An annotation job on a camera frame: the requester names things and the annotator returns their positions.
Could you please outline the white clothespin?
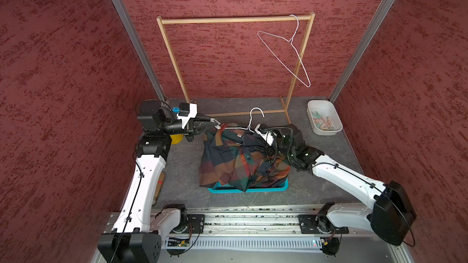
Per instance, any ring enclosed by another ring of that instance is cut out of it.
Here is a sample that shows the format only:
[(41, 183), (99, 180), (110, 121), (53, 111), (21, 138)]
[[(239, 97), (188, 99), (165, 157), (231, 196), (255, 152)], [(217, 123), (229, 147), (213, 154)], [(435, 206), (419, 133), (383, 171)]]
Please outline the white clothespin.
[(219, 129), (221, 128), (221, 123), (220, 123), (217, 119), (211, 118), (211, 119), (210, 119), (210, 122), (212, 122), (212, 123), (215, 124), (215, 128), (216, 128), (216, 129), (219, 130)]

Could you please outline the plaid shirt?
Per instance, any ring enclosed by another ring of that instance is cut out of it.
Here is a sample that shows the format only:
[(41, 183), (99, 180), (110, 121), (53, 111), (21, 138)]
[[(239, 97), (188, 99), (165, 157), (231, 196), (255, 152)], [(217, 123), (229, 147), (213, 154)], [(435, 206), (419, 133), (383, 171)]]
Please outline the plaid shirt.
[(291, 170), (285, 155), (274, 153), (274, 148), (257, 133), (235, 126), (223, 124), (219, 129), (205, 131), (200, 186), (214, 188), (219, 183), (246, 192), (284, 183)]

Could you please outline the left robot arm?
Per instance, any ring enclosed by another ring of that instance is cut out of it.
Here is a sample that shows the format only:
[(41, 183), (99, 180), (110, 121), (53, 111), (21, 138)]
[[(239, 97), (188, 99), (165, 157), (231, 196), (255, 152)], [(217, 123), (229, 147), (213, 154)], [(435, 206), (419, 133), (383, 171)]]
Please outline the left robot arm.
[(199, 113), (195, 103), (182, 102), (171, 108), (158, 100), (144, 101), (139, 106), (138, 121), (143, 134), (134, 152), (134, 176), (116, 222), (97, 244), (108, 263), (155, 263), (166, 237), (188, 225), (184, 205), (168, 205), (155, 216), (151, 214), (171, 137), (182, 135), (192, 141), (203, 130), (220, 127), (218, 120)]

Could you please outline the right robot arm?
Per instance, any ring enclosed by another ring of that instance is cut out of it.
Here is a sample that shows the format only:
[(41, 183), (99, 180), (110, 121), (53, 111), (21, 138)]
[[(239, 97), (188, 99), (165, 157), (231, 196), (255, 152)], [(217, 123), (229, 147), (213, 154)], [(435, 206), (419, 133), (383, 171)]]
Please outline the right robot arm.
[(316, 217), (322, 232), (357, 228), (371, 231), (394, 246), (404, 243), (407, 235), (413, 234), (411, 226), (417, 215), (401, 184), (384, 183), (338, 163), (323, 151), (306, 145), (302, 132), (295, 125), (277, 127), (273, 132), (274, 148), (285, 154), (292, 167), (329, 181), (363, 204), (361, 208), (337, 203), (324, 205)]

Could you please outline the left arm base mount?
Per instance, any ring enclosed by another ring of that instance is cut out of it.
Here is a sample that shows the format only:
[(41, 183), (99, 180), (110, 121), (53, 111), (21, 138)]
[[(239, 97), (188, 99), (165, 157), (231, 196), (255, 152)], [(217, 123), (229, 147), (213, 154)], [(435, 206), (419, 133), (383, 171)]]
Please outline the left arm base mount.
[(186, 222), (182, 222), (170, 234), (178, 235), (193, 235), (202, 234), (204, 232), (205, 215), (204, 214), (188, 214)]

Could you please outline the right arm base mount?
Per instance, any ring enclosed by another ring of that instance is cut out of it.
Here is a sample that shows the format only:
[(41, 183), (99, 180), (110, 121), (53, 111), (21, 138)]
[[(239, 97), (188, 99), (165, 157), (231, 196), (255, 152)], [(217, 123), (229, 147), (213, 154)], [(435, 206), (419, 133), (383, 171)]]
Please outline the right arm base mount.
[(299, 228), (303, 235), (347, 235), (349, 229), (347, 227), (334, 226), (331, 221), (325, 216), (317, 216), (312, 214), (298, 215)]

